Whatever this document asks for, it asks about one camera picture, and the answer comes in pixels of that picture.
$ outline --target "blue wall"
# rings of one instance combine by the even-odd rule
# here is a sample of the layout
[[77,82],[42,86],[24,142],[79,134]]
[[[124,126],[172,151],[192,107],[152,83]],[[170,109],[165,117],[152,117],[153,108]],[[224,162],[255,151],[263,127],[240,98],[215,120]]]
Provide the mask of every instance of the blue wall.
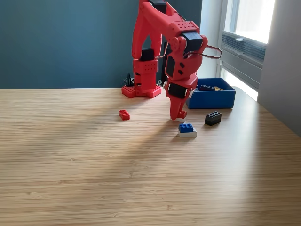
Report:
[[[201,1],[170,2],[200,24]],[[138,0],[0,0],[0,89],[121,87],[137,14]]]

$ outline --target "white wall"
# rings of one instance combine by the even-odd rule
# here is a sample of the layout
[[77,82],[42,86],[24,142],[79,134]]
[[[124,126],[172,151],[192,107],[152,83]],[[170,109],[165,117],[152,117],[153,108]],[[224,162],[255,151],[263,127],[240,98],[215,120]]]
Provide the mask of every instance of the white wall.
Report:
[[[218,46],[218,38],[220,31],[222,11],[222,0],[203,0],[202,15],[201,15],[201,34],[208,38],[208,44],[211,46]],[[216,51],[205,50],[205,54],[215,56]],[[203,58],[203,63],[198,70],[199,78],[215,78],[217,61]]]
[[301,0],[276,0],[258,102],[301,136]]

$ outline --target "cable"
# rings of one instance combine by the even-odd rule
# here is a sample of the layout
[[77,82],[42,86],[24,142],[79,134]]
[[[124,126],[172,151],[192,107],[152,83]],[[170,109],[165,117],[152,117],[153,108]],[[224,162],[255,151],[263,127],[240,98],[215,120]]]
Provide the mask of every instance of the cable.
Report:
[[181,16],[181,14],[179,14],[179,16],[180,16],[180,18],[182,18],[184,21],[187,21],[186,19],[185,19],[185,17],[183,17],[183,16]]
[[221,53],[220,56],[209,56],[209,55],[205,55],[205,54],[200,54],[200,53],[186,53],[184,55],[184,57],[188,56],[188,55],[193,55],[193,54],[197,54],[197,55],[200,55],[200,56],[203,56],[203,57],[207,57],[207,58],[210,58],[210,59],[213,59],[213,60],[218,60],[222,57],[222,50],[220,48],[217,48],[217,47],[213,47],[213,46],[207,46],[207,48],[211,48],[211,49],[215,49],[217,51],[219,51]]
[[155,59],[161,59],[161,58],[165,57],[165,54],[166,54],[166,51],[167,51],[168,44],[169,44],[169,43],[167,42],[167,44],[166,44],[166,46],[165,46],[165,49],[164,49],[164,54],[163,54],[162,56],[156,57]]

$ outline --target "white lego brick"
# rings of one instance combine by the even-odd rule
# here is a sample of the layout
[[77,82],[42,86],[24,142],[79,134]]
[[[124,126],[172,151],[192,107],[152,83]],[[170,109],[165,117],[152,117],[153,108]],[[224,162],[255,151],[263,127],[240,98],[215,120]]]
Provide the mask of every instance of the white lego brick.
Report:
[[179,137],[197,137],[197,134],[198,134],[198,132],[196,131],[195,128],[193,128],[192,133],[180,133],[180,131],[178,130]]
[[185,117],[185,119],[176,118],[174,121],[178,121],[178,122],[184,123],[184,122],[186,122],[186,118],[187,118],[187,116]]

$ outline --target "blue plastic bin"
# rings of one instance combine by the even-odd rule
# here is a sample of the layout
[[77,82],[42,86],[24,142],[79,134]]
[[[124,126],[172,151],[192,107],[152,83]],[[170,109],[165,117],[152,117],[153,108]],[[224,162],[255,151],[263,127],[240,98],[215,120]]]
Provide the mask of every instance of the blue plastic bin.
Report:
[[201,85],[218,86],[224,91],[195,91],[186,101],[189,109],[233,108],[236,91],[224,79],[198,79],[197,88]]

